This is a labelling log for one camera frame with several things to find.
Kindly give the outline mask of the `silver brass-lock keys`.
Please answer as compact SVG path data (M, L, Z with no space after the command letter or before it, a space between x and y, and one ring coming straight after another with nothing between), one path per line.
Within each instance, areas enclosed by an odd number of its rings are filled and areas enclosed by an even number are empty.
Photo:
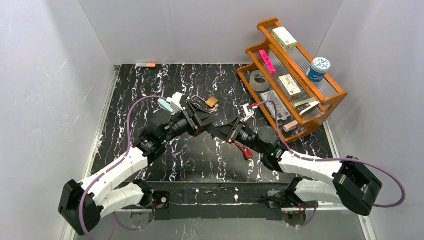
M209 109L208 111L210 112L210 113L215 113L217 110L218 110L218 107L219 107L219 105L218 104L215 104L211 109Z

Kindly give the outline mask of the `brass padlock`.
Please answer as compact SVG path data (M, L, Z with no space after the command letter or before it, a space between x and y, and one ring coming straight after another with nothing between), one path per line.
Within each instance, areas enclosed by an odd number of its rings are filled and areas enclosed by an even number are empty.
M198 100L204 102L210 108L218 108L219 107L219 100L214 96L210 97L207 100L203 99L202 97L200 97L198 95L194 95L192 98L198 99Z

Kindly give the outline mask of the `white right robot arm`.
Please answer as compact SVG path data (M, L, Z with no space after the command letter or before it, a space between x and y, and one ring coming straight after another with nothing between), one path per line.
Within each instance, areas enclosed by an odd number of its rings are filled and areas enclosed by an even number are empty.
M329 160L291 153L276 131L265 126L255 132L240 117L208 133L227 143L238 142L262 154L261 162L271 171L296 174L285 198L294 202L330 202L351 212L369 216L381 191L382 182L357 159Z

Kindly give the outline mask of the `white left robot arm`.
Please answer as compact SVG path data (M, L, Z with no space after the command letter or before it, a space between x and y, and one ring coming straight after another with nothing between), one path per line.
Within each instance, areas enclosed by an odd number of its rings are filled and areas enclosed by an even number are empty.
M125 180L160 158L166 144L188 133L197 137L213 127L219 116L196 107L192 101L179 111L161 109L130 144L129 152L96 174L81 181L71 179L64 186L59 214L80 235L86 235L101 218L131 205L150 204L152 188L143 180L120 187Z

